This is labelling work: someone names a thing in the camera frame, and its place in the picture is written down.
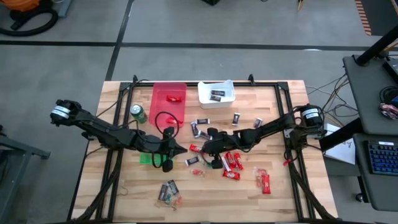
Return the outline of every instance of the grey floor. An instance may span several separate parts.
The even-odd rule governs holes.
[[[68,17],[50,31],[26,38],[0,35],[0,40],[115,42],[128,2],[74,0]],[[344,74],[344,56],[361,53],[350,51],[352,47],[367,47],[379,38],[364,33],[354,0],[307,0],[301,12],[296,10],[293,0],[222,0],[215,7],[199,0],[135,0],[120,37],[123,42],[285,47],[121,47],[108,78],[242,80],[252,73],[258,80],[299,79],[308,86],[321,86]],[[0,18],[0,27],[10,26],[1,6]],[[39,16],[26,27],[46,19]],[[296,45],[339,50],[292,50]],[[114,47],[0,45],[0,124],[9,137],[52,152],[48,161],[32,159],[11,220],[50,223],[67,218],[87,142],[77,128],[52,126],[49,113],[57,99],[79,101],[94,113],[113,51]],[[330,93],[333,85],[322,90]],[[340,95],[355,106],[348,85]],[[316,92],[309,97],[311,103],[323,105],[329,96]],[[397,223],[398,213],[377,212],[356,202],[356,178],[338,176],[336,163],[326,163],[340,218]]]

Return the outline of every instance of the wooden tabletop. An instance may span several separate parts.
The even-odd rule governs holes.
[[[304,82],[287,82],[293,106],[308,103]],[[116,101],[119,84],[120,82],[104,83],[97,113],[102,112]],[[262,118],[264,123],[279,117],[275,91],[272,87],[236,87],[235,92],[236,100],[230,108],[204,110],[200,107],[197,88],[188,87],[185,123],[176,137],[177,142],[186,148],[189,148],[191,144],[201,146],[205,142],[205,140],[193,138],[190,122],[197,118],[211,119],[211,124],[198,125],[201,130],[214,127],[231,134],[235,129],[252,128],[257,117]],[[150,113],[151,99],[152,87],[134,88],[132,101],[142,105],[147,114]],[[287,108],[283,94],[282,99],[286,113]],[[124,105],[125,103],[121,110],[120,123],[123,119]],[[113,108],[101,115],[100,118],[112,123],[114,112]],[[235,112],[241,113],[238,127],[231,125]],[[139,128],[146,133],[160,136],[155,127],[149,123],[140,125]],[[318,141],[309,140],[309,143],[318,146]],[[98,142],[91,142],[88,152],[98,147]],[[72,217],[81,215],[98,193],[106,151],[106,149],[102,149],[87,157]],[[222,169],[206,169],[202,163],[187,167],[184,161],[196,156],[191,151],[176,156],[173,170],[163,173],[162,169],[155,169],[152,165],[140,165],[139,152],[124,150],[114,222],[297,221],[289,168],[282,165],[283,153],[284,141],[281,133],[263,139],[249,153],[241,153],[244,170],[239,172],[241,180],[237,181],[222,177]],[[322,153],[318,149],[306,148],[303,150],[303,156],[311,190],[328,212],[337,217]],[[252,173],[254,167],[268,171],[271,177],[270,195],[261,194],[256,187],[255,176]],[[192,168],[205,170],[206,176],[192,175],[190,173]],[[159,205],[157,202],[162,183],[172,179],[177,184],[183,198],[181,207],[176,211],[163,204]],[[300,198],[305,217],[308,217],[305,196],[301,189]],[[109,196],[106,198],[104,214],[108,211],[108,202]]]

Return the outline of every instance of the white container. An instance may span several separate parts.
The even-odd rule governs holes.
[[[225,96],[221,96],[221,101],[217,102],[210,100],[211,91],[219,90],[225,91]],[[203,82],[198,83],[198,94],[200,106],[203,109],[212,108],[225,108],[231,106],[235,100],[234,83],[231,80],[226,80],[222,83],[204,84]]]

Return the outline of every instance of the green soda can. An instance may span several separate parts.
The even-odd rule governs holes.
[[[140,105],[130,107],[130,113],[140,124],[144,124],[148,120],[147,114]]]

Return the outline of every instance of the keyboard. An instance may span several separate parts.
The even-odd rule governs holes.
[[[371,173],[398,175],[398,144],[366,141]]]

